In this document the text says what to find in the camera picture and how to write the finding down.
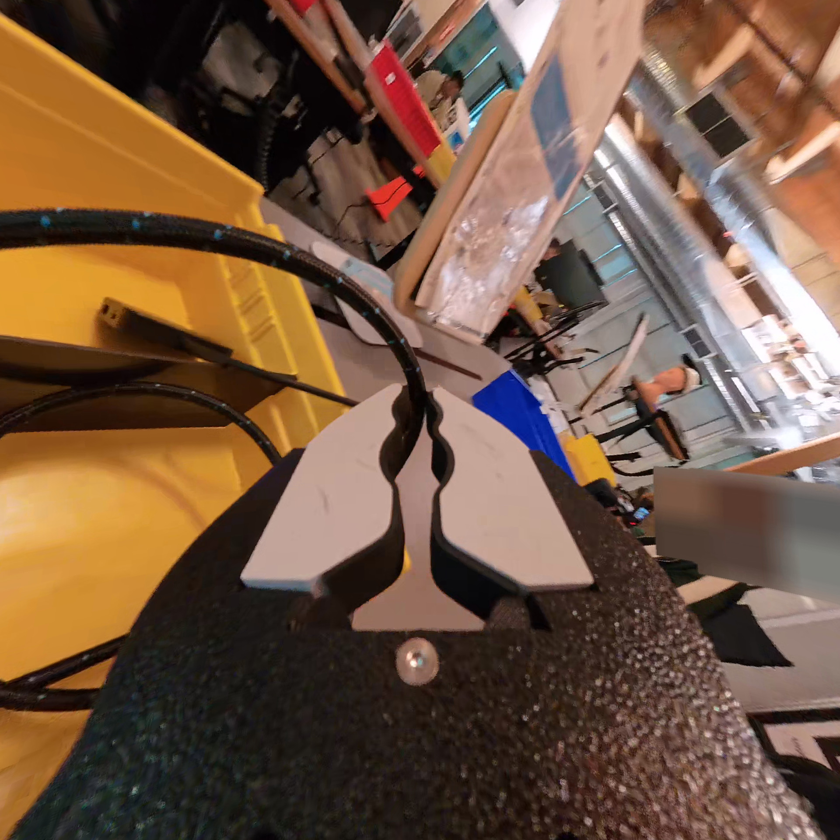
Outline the long wooden table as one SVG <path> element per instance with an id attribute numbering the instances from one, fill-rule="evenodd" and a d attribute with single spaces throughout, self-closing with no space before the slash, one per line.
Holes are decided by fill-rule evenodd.
<path id="1" fill-rule="evenodd" d="M 425 182 L 429 191 L 438 190 L 456 162 L 445 136 L 429 159 L 417 164 L 387 127 L 365 88 L 363 70 L 380 40 L 365 41 L 341 2 L 267 1 L 266 5 L 354 114 L 367 121 L 374 150 L 386 161 L 386 171 L 414 184 Z"/>

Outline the pale wooden framed board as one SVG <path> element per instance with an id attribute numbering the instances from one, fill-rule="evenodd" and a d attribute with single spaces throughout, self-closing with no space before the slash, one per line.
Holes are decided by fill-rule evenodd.
<path id="1" fill-rule="evenodd" d="M 490 2 L 524 69 L 497 95 L 395 269 L 404 316 L 483 343 L 593 162 L 644 40 L 643 1 Z"/>

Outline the orange cone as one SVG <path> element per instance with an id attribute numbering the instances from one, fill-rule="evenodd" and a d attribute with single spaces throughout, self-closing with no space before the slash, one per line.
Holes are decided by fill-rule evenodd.
<path id="1" fill-rule="evenodd" d="M 376 188 L 366 188 L 364 198 L 380 220 L 387 224 L 403 200 L 410 196 L 412 185 L 402 176 Z"/>

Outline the red plastic bin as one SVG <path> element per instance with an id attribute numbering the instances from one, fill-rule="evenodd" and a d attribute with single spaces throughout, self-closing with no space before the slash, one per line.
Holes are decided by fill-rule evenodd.
<path id="1" fill-rule="evenodd" d="M 371 49 L 363 79 L 387 127 L 413 160 L 423 165 L 441 146 L 443 135 L 388 38 Z"/>

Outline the small yellow bin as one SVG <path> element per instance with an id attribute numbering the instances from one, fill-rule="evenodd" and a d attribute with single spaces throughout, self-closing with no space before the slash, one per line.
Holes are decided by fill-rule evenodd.
<path id="1" fill-rule="evenodd" d="M 617 487 L 618 481 L 612 464 L 593 434 L 576 437 L 572 432 L 563 432 L 559 438 L 576 483 L 585 487 L 603 480 L 610 487 Z"/>

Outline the black office chair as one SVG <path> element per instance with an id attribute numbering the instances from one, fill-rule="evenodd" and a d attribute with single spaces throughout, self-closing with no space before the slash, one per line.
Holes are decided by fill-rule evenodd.
<path id="1" fill-rule="evenodd" d="M 264 2 L 225 2 L 224 23 L 206 56 L 213 86 L 200 137 L 269 195 L 332 130 L 357 145 L 361 117 Z"/>

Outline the blue plastic bin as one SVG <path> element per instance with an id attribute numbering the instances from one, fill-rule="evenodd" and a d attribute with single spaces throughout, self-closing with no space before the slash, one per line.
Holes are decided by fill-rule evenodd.
<path id="1" fill-rule="evenodd" d="M 563 447 L 571 431 L 566 416 L 547 382 L 538 380 L 536 387 L 509 370 L 472 395 L 471 402 L 579 482 Z"/>

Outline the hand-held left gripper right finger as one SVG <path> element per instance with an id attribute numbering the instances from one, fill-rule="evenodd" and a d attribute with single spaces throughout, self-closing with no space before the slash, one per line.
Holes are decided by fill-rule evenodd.
<path id="1" fill-rule="evenodd" d="M 430 568 L 441 592 L 477 617 L 505 599 L 544 617 L 540 595 L 593 587 L 539 451 L 443 387 L 427 396 L 427 430 L 438 482 Z"/>

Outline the silver ventilation duct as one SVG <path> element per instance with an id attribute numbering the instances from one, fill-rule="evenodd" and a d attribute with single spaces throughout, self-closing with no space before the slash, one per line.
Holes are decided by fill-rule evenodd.
<path id="1" fill-rule="evenodd" d="M 792 445 L 838 427 L 838 331 L 791 264 L 800 231 L 747 162 L 715 88 L 686 89 L 654 49 L 618 100 L 594 189 L 744 438 Z"/>

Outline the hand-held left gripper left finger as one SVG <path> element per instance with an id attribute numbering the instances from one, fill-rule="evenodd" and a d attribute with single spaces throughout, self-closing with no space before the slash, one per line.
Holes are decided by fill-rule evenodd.
<path id="1" fill-rule="evenodd" d="M 405 386 L 388 385 L 310 442 L 242 570 L 246 587 L 367 603 L 399 578 L 410 406 Z"/>

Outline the yellow plastic bin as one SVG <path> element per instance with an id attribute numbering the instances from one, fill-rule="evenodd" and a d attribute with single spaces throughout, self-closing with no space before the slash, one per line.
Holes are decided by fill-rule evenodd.
<path id="1" fill-rule="evenodd" d="M 283 240 L 261 189 L 2 14 L 2 211 L 195 217 Z M 67 374 L 138 369 L 153 351 L 100 323 L 104 298 L 260 368 L 342 392 L 301 281 L 221 255 L 149 246 L 2 252 L 2 414 Z M 2 434 L 2 682 L 125 635 L 185 549 L 270 469 L 215 411 L 159 395 L 63 406 Z"/>

